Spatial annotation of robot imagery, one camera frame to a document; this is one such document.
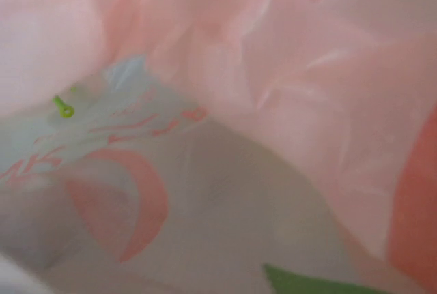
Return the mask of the pink plastic bag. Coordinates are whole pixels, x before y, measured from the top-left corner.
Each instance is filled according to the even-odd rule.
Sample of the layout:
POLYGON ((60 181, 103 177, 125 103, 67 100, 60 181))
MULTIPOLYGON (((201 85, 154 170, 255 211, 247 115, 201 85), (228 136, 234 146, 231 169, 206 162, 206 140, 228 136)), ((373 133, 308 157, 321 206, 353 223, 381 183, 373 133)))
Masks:
POLYGON ((1 292, 435 293, 436 0, 1 0, 1 292))

